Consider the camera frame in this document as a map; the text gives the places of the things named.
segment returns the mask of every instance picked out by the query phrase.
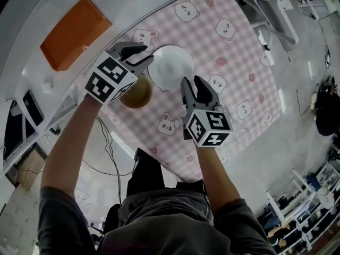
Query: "white plate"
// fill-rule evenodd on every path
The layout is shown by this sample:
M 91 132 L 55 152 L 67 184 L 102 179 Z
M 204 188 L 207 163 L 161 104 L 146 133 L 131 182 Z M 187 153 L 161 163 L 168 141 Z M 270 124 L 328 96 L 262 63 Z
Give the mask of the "white plate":
M 193 74 L 193 60 L 183 48 L 175 45 L 163 46 L 154 53 L 154 61 L 148 71 L 152 81 L 164 90 L 177 90 L 183 78 Z

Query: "gingham pattern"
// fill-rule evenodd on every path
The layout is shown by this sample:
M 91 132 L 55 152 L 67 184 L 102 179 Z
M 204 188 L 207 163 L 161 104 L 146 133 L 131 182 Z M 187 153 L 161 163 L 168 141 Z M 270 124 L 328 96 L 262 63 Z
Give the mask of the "gingham pattern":
M 157 31 L 159 35 L 151 40 L 154 49 L 149 53 L 136 55 L 133 62 L 152 54 L 161 46 L 177 45 L 192 56 L 195 75 L 207 81 L 212 74 L 225 79 L 226 87 L 219 96 L 220 103 L 238 122 L 233 124 L 234 134 L 216 149 L 225 163 L 279 117 L 281 105 L 275 81 L 270 68 L 261 63 L 261 44 L 235 0 L 213 0 L 213 6 L 212 0 L 190 0 L 200 12 L 190 22 L 183 22 L 174 10 L 176 4 L 184 1 L 186 0 L 178 0 L 151 15 L 118 41 L 132 40 L 137 29 Z M 227 18 L 236 26 L 231 41 L 216 32 L 216 24 L 222 18 Z M 226 58 L 227 63 L 224 66 L 218 65 L 215 61 L 218 57 Z M 236 107 L 246 99 L 251 103 L 253 112 L 241 120 Z M 154 86 L 152 99 L 144 108 L 129 109 L 120 101 L 114 101 L 104 112 L 112 121 L 116 121 L 118 117 L 121 121 L 118 126 L 121 133 L 162 162 L 178 180 L 193 182 L 201 179 L 195 147 L 191 140 L 183 140 L 182 126 L 173 135 L 165 135 L 157 130 L 165 113 L 169 113 L 171 121 L 185 116 L 180 90 L 164 92 Z M 270 112 L 273 118 L 262 127 L 260 121 L 265 112 Z

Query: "gray shirt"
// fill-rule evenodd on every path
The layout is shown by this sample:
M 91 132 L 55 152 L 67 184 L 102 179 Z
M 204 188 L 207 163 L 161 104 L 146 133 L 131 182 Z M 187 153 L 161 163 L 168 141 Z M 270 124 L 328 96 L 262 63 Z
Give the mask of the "gray shirt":
M 275 254 L 243 199 L 222 207 L 212 223 L 199 193 L 166 189 L 131 195 L 120 209 L 120 227 L 107 233 L 96 251 L 73 198 L 53 188 L 43 188 L 40 196 L 43 255 Z

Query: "dark gray sleeve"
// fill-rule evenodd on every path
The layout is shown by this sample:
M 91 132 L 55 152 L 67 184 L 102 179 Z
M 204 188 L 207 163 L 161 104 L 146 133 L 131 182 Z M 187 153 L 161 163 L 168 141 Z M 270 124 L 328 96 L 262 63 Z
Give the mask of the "dark gray sleeve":
M 234 254 L 276 254 L 244 199 L 224 205 L 214 218 L 214 227 L 230 239 Z
M 87 221 L 68 194 L 55 188 L 40 191 L 38 242 L 41 255 L 94 254 Z

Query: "smartphone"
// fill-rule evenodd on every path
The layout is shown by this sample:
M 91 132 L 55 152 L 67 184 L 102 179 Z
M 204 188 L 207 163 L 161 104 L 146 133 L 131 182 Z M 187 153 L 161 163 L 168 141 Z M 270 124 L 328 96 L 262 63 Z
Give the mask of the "smartphone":
M 34 100 L 31 91 L 28 91 L 22 100 L 35 125 L 39 125 L 44 120 L 44 116 L 40 111 L 37 102 Z

